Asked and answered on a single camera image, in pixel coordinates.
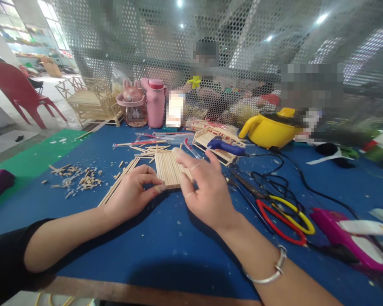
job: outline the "blue tablecloth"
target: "blue tablecloth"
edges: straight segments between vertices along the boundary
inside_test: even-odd
[[[50,174],[48,170],[0,207],[0,234],[28,226],[40,219],[59,218],[96,207],[113,184],[113,175],[119,172],[119,163],[122,160],[131,161],[133,154],[137,153],[128,147],[113,150],[112,143],[134,141],[135,132],[142,131],[152,132],[147,128],[105,126],[90,135],[54,166],[72,164],[83,168],[98,167],[103,171],[102,186],[65,199],[64,189],[50,188],[50,185],[59,184],[61,178]],[[248,146],[247,152],[267,151]],[[360,216],[372,219],[367,212],[383,206],[383,179],[366,171],[383,176],[383,170],[371,162],[361,160],[355,169],[341,169],[331,161],[309,166],[306,162],[320,158],[313,148],[296,146],[284,153],[299,164],[312,188],[347,203]],[[248,172],[271,171],[278,163],[278,159],[272,156],[241,157],[238,166],[249,180]],[[289,180],[290,189],[305,206],[307,213],[310,207],[319,207],[340,211],[351,217],[338,204],[310,193],[289,161],[277,173]],[[43,180],[48,180],[48,183],[41,184]],[[238,211],[268,239],[286,246],[288,257],[343,304],[383,305],[383,290],[378,283],[369,283],[366,275],[335,259],[270,236],[242,196],[235,190],[230,189],[230,192]],[[290,229],[280,227],[292,234]],[[318,228],[317,234],[309,239],[318,245],[328,243]],[[139,216],[84,244],[59,266],[61,270],[57,274],[60,276],[257,299],[257,293],[242,274],[238,261],[219,237],[187,210],[180,191],[161,195]]]

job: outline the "pink water bottle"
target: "pink water bottle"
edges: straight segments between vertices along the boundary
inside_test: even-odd
[[[167,87],[159,79],[142,79],[142,86],[146,90],[146,104],[148,106],[148,125],[151,128],[161,128],[165,114],[165,96]]]

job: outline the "shelf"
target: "shelf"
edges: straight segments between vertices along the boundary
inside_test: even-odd
[[[15,41],[15,40],[6,40],[6,43],[13,43],[13,44],[19,44],[19,45],[27,45],[29,47],[44,47],[44,48],[49,48],[49,47],[44,46],[44,45],[29,45],[29,44],[26,44],[26,43],[23,43],[23,42]]]
[[[29,32],[27,30],[17,30],[16,28],[12,28],[12,27],[8,27],[8,26],[5,26],[5,25],[0,25],[0,28],[2,29],[7,29],[7,30],[12,30],[12,31],[17,31],[17,32],[22,32],[22,33],[27,33],[27,34],[30,34],[30,35],[37,35],[37,36],[40,36],[40,37],[49,37],[51,38],[50,36],[48,35],[44,35],[44,34],[37,34],[37,33],[34,33],[34,32]]]
[[[21,55],[16,55],[16,57],[22,57],[22,58],[31,58],[31,59],[39,59],[39,57],[36,57],[36,56],[34,56],[34,57],[26,57],[26,56],[21,56]]]

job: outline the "blue glue gun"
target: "blue glue gun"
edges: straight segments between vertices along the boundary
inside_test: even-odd
[[[212,150],[220,149],[237,156],[244,155],[244,152],[246,150],[245,148],[241,148],[224,142],[221,136],[215,136],[212,140],[209,141],[207,147]]]

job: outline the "yellow scissors handle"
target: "yellow scissors handle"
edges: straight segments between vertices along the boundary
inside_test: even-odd
[[[288,206],[289,208],[291,208],[293,211],[295,211],[298,214],[298,216],[303,220],[303,222],[305,223],[305,225],[308,229],[303,228],[302,226],[300,226],[298,224],[298,222],[296,222],[293,218],[291,218],[291,216],[289,216],[289,215],[287,215],[281,211],[281,213],[284,215],[284,217],[287,218],[297,228],[299,228],[304,234],[307,234],[307,235],[315,234],[315,227],[312,224],[312,222],[302,212],[298,212],[298,209],[296,208],[296,206],[292,205],[291,203],[284,200],[283,198],[279,198],[279,197],[274,196],[274,195],[272,195],[272,196],[270,195],[269,197],[273,200],[281,202],[282,204],[285,204],[286,206]],[[274,203],[272,203],[272,206],[274,206],[275,208],[278,209],[278,207]]]

